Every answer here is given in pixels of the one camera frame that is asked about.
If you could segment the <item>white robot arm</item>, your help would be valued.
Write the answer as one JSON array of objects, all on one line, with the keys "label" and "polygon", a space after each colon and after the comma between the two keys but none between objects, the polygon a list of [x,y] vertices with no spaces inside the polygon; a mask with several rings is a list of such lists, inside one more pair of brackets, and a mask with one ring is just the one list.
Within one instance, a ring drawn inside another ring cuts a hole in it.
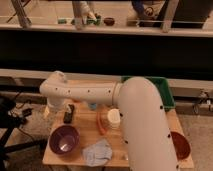
[{"label": "white robot arm", "polygon": [[42,82],[40,93],[50,106],[72,99],[117,107],[131,171],[179,171],[160,93],[148,79],[71,84],[55,71]]}]

